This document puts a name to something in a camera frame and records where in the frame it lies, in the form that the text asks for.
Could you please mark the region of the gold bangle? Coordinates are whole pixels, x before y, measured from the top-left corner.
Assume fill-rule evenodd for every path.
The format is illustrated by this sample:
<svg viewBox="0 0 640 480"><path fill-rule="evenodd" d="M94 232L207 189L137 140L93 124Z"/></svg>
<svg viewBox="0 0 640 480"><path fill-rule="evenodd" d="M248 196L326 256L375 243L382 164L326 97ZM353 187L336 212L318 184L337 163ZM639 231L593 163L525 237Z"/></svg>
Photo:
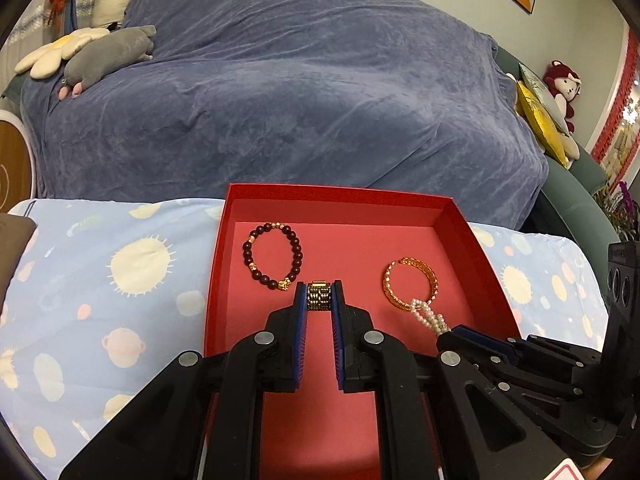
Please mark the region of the gold bangle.
<svg viewBox="0 0 640 480"><path fill-rule="evenodd" d="M432 268L412 257L389 263L383 271L381 283L390 304L406 312L413 307L431 307L439 292L438 277Z"/></svg>

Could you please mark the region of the green sofa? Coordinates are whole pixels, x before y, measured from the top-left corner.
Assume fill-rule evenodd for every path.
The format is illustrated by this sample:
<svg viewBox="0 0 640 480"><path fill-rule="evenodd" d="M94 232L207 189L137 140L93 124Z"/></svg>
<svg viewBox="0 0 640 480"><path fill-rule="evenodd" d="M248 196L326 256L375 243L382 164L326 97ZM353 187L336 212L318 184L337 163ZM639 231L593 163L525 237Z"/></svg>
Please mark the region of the green sofa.
<svg viewBox="0 0 640 480"><path fill-rule="evenodd" d="M521 230L562 236L572 240L593 269L608 264L608 246L618 236L592 196L600 182L597 165L580 150L579 159L565 169L548 159L549 174Z"/></svg>

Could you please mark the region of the blue planet tablecloth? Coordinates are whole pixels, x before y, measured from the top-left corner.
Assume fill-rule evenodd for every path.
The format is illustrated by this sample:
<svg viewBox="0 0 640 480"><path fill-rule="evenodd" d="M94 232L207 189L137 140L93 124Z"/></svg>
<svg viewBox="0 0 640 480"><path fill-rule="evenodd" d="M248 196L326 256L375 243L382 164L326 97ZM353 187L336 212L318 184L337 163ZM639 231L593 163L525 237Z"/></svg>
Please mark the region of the blue planet tablecloth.
<svg viewBox="0 0 640 480"><path fill-rule="evenodd" d="M255 283L240 254L207 299L220 200L119 204L35 200L18 212L36 230L1 315L1 411L48 479L180 352L205 335L224 351L260 330L290 292ZM346 299L409 349L434 335L384 296L386 266L413 257L435 272L434 302L450 325L495 336L535 334L600 348L608 314L580 248L562 237L465 223L434 202L402 214L323 204L293 221L302 279L341 281ZM308 318L304 376L293 394L265 400L266 479L378 478L374 400L337 389L331 320Z"/></svg>

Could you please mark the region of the yellow pillow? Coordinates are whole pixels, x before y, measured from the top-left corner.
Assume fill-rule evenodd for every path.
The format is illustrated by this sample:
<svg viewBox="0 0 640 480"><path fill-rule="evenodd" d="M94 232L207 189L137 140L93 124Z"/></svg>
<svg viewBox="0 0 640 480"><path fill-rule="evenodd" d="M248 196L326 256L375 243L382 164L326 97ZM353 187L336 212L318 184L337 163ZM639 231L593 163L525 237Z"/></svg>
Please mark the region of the yellow pillow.
<svg viewBox="0 0 640 480"><path fill-rule="evenodd" d="M547 110L520 80L515 83L515 88L516 112L528 123L544 152L565 169L570 168L570 161L564 150L561 133Z"/></svg>

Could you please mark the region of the grey silver pillow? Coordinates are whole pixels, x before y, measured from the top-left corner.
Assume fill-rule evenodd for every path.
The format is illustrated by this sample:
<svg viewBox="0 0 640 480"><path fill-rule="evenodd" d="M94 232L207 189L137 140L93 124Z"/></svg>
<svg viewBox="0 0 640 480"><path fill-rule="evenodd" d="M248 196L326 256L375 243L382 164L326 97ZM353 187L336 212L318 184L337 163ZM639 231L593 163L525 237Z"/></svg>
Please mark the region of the grey silver pillow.
<svg viewBox="0 0 640 480"><path fill-rule="evenodd" d="M562 133L569 134L570 130L568 130L565 116L546 84L522 63L520 63L520 72L527 89L533 92L537 100L541 102L555 125L559 127Z"/></svg>

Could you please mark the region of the red monkey plush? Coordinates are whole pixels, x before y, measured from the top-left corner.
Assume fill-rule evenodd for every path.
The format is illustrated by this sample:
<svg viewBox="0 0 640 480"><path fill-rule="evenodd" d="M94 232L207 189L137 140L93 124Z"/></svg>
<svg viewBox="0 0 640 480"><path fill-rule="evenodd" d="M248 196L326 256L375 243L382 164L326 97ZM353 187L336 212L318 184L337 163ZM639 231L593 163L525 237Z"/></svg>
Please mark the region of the red monkey plush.
<svg viewBox="0 0 640 480"><path fill-rule="evenodd" d="M579 76L560 60L553 60L547 66L542 80L562 112L568 131L574 133L575 126L572 119L575 116L575 111L572 102L582 90L582 81Z"/></svg>

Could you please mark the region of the blue-grey sofa blanket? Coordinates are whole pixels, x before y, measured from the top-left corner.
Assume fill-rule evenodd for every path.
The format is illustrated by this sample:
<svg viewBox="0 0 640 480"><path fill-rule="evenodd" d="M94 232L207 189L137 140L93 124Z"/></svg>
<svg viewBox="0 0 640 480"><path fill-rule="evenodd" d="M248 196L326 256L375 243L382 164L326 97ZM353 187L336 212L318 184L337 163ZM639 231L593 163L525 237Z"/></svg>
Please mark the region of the blue-grey sofa blanket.
<svg viewBox="0 0 640 480"><path fill-rule="evenodd" d="M40 196L384 188L516 229L547 180L495 40L419 0L130 0L124 29L144 25L151 58L77 98L25 82Z"/></svg>

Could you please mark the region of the round wooden white device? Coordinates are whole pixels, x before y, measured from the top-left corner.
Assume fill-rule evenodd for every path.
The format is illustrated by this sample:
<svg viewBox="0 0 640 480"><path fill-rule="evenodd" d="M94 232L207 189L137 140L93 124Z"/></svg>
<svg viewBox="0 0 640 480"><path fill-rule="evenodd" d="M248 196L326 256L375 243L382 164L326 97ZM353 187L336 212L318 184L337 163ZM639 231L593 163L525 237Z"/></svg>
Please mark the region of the round wooden white device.
<svg viewBox="0 0 640 480"><path fill-rule="evenodd" d="M8 212L37 194L36 166L29 134L21 119L8 110L0 118L1 211Z"/></svg>

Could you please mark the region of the grey plush toy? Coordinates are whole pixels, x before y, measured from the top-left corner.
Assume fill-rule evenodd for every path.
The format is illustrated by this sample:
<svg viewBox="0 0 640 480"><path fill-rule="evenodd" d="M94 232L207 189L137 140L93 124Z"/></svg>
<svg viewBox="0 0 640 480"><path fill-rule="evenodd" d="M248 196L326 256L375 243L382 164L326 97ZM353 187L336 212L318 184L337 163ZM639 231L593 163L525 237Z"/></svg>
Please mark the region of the grey plush toy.
<svg viewBox="0 0 640 480"><path fill-rule="evenodd" d="M58 99L73 99L104 76L137 62L151 61L154 25L128 27L93 40L75 53L64 67Z"/></svg>

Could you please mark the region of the flower shaped cushion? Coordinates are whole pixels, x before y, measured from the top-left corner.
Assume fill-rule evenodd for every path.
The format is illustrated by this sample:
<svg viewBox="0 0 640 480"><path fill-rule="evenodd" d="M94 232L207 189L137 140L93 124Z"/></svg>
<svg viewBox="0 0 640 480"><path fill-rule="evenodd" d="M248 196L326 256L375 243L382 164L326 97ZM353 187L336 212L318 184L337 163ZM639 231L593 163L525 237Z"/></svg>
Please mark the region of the flower shaped cushion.
<svg viewBox="0 0 640 480"><path fill-rule="evenodd" d="M51 77L61 66L63 61L68 61L83 47L94 40L108 35L107 28L82 28L74 30L58 40L24 56L14 67L17 75L29 73L35 80L43 80Z"/></svg>

